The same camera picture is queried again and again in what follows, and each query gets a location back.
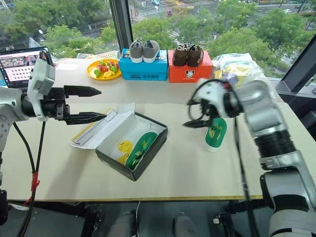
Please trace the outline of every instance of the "tabletop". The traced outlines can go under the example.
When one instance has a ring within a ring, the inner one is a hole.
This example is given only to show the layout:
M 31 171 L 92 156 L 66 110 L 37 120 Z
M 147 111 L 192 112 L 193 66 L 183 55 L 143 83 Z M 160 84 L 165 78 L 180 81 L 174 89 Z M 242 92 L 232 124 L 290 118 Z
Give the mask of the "tabletop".
M 58 69 L 56 86 L 62 79 L 70 84 L 97 87 L 103 94 L 94 98 L 70 99 L 73 114 L 84 111 L 103 112 L 117 108 L 119 103 L 136 102 L 136 111 L 168 126 L 168 137 L 142 176 L 131 181 L 108 165 L 102 163 L 92 150 L 69 146 L 71 138 L 84 125 L 67 126 L 50 119 L 46 125 L 42 158 L 39 169 L 40 185 L 36 200 L 58 201 L 118 201 L 118 200 L 183 200 L 183 199 L 241 199 L 240 168 L 233 135 L 233 119 L 226 119 L 228 130 L 221 148 L 208 152 L 201 144 L 201 129 L 183 127 L 188 121 L 184 104 L 192 93 L 193 85 L 170 84 L 165 81 L 140 82 L 117 79 L 102 84 L 73 70 Z M 296 148 L 302 151 L 307 166 L 316 180 L 315 141 L 300 123 L 290 107 L 278 103 L 289 126 Z M 259 177 L 264 171 L 259 164 L 257 147 L 250 136 L 243 116 L 238 117 L 241 156 L 244 161 L 250 194 L 261 198 Z M 37 154 L 41 123 L 32 118 L 18 123 L 33 151 Z M 9 199 L 28 199 L 31 192 L 31 166 L 22 140 L 11 129 L 3 152 L 3 189 Z

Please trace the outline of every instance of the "shoe box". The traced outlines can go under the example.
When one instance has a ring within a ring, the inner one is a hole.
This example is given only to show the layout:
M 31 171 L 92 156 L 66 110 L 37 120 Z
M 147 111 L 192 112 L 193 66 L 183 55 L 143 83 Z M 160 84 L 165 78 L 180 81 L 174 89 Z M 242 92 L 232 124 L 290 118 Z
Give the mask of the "shoe box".
M 174 66 L 172 57 L 173 50 L 168 50 L 169 82 L 197 82 L 200 78 L 210 78 L 213 64 L 207 51 L 204 51 L 203 60 L 197 67 L 189 67 L 188 65 Z
M 107 117 L 89 124 L 70 145 L 95 150 L 103 163 L 136 181 L 165 143 L 168 128 L 135 112 L 134 103 L 110 108 L 105 114 Z
M 125 48 L 118 64 L 125 80 L 167 80 L 167 50 L 160 50 L 153 63 L 133 63 Z

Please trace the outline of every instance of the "red shoe box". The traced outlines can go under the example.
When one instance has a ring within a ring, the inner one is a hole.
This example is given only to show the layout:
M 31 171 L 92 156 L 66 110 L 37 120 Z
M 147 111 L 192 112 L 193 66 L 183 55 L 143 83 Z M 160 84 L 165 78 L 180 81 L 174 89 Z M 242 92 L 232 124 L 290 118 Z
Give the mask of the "red shoe box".
M 172 57 L 173 50 L 168 50 L 169 82 L 197 82 L 200 78 L 210 78 L 213 71 L 213 64 L 207 51 L 204 51 L 203 60 L 197 67 L 189 67 L 188 65 L 182 67 L 174 66 Z

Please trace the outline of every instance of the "car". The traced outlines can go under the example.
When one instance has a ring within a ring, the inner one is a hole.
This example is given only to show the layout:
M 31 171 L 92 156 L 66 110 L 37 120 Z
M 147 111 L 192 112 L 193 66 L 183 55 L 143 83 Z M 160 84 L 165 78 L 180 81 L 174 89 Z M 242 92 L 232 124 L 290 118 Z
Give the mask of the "car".
M 158 0 L 152 0 L 152 4 L 156 5 L 156 6 L 159 6 L 159 1 Z

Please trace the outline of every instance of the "brown shoe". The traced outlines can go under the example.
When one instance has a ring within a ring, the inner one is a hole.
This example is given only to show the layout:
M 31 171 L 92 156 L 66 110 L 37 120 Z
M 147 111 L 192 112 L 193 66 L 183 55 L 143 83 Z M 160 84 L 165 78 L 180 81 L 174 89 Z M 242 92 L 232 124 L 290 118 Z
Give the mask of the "brown shoe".
M 197 67 L 203 60 L 204 52 L 200 46 L 193 45 L 188 52 L 188 66 Z
M 188 57 L 188 48 L 187 45 L 178 45 L 173 51 L 173 65 L 174 66 L 183 66 L 187 62 Z

